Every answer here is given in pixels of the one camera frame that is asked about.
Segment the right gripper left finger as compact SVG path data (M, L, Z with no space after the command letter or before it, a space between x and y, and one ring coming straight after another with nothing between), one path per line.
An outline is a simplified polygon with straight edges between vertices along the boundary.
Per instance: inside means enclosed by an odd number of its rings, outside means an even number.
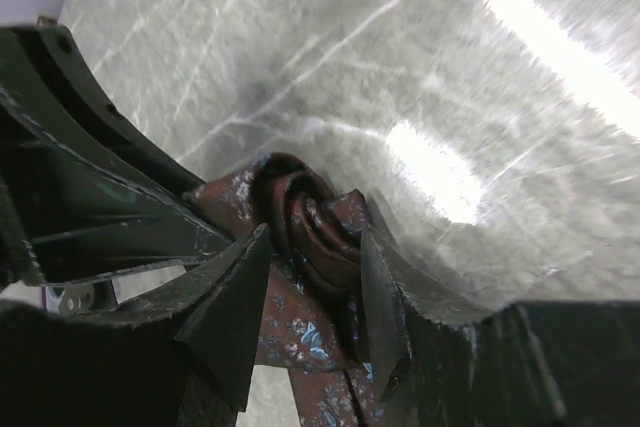
M271 262L260 226L110 311L1 304L5 426L232 426L247 406Z

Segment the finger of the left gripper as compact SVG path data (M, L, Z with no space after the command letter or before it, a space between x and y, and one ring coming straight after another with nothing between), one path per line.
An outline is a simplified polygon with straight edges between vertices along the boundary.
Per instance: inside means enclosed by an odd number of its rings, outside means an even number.
M28 285L197 266L231 239L80 128L1 96L1 265Z
M203 181L162 151L116 108L65 26L3 26L65 110L101 145L169 192Z

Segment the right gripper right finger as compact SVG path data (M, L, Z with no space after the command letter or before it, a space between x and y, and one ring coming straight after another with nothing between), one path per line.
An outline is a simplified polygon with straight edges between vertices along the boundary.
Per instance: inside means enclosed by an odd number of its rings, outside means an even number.
M392 426L635 426L639 306L518 301L485 310L361 242L374 391Z

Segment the brown blue floral tie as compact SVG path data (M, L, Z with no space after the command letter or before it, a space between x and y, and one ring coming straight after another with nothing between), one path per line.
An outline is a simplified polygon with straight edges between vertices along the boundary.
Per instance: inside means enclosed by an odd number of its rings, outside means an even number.
M338 195L295 156L272 153L186 200L233 239L265 224L273 248L256 362L287 370L303 426L415 426L377 399L361 289L363 194Z

